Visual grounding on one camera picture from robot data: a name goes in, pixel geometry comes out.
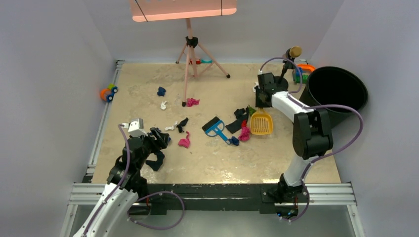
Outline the blue hand brush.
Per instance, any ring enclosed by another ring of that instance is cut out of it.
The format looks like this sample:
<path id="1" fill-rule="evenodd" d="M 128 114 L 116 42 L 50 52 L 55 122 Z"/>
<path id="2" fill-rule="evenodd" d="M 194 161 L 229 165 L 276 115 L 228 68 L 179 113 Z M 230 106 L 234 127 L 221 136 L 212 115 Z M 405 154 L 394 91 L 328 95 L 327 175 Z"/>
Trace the blue hand brush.
<path id="1" fill-rule="evenodd" d="M 231 141 L 227 136 L 223 133 L 225 129 L 225 123 L 217 116 L 212 118 L 210 121 L 205 123 L 202 126 L 202 130 L 208 137 L 216 137 L 219 136 L 227 145 L 231 145 Z"/>

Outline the yellow slotted scoop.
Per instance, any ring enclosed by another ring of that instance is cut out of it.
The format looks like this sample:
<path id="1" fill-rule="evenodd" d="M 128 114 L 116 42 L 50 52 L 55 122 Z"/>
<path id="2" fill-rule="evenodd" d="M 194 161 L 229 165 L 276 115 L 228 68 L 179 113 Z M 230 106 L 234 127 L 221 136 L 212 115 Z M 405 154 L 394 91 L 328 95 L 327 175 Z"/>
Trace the yellow slotted scoop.
<path id="1" fill-rule="evenodd" d="M 270 135 L 273 133 L 273 119 L 263 108 L 258 108 L 251 116 L 252 135 Z"/>

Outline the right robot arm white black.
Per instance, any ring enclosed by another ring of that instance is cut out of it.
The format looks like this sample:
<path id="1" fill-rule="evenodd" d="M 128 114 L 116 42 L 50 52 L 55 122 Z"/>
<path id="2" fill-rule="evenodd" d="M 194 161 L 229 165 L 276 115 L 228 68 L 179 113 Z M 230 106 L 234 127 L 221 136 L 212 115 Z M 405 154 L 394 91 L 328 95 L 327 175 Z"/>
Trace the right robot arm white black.
<path id="1" fill-rule="evenodd" d="M 275 108 L 293 122 L 292 144 L 296 156 L 280 176 L 277 187 L 267 192 L 276 202 L 290 202 L 303 192 L 305 178 L 315 159 L 333 147 L 328 112 L 310 109 L 298 101 L 275 81 L 272 73 L 259 72 L 257 79 L 257 111 L 251 116 L 251 133 L 269 135 L 273 132 L 273 120 L 265 108 Z"/>

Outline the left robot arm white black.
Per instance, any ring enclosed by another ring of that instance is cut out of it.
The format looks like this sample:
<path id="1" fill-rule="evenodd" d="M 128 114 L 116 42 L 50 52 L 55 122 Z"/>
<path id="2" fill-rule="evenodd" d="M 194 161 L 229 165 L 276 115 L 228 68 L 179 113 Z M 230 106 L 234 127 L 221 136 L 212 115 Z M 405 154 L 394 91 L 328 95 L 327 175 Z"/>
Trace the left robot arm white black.
<path id="1" fill-rule="evenodd" d="M 126 135 L 124 127 L 124 124 L 118 126 L 125 143 L 122 154 L 115 160 L 93 210 L 74 233 L 76 237 L 112 236 L 132 205 L 149 195 L 141 169 L 149 155 L 161 154 L 167 148 L 170 136 L 155 127 L 149 132 L 140 129 L 137 136 Z"/>

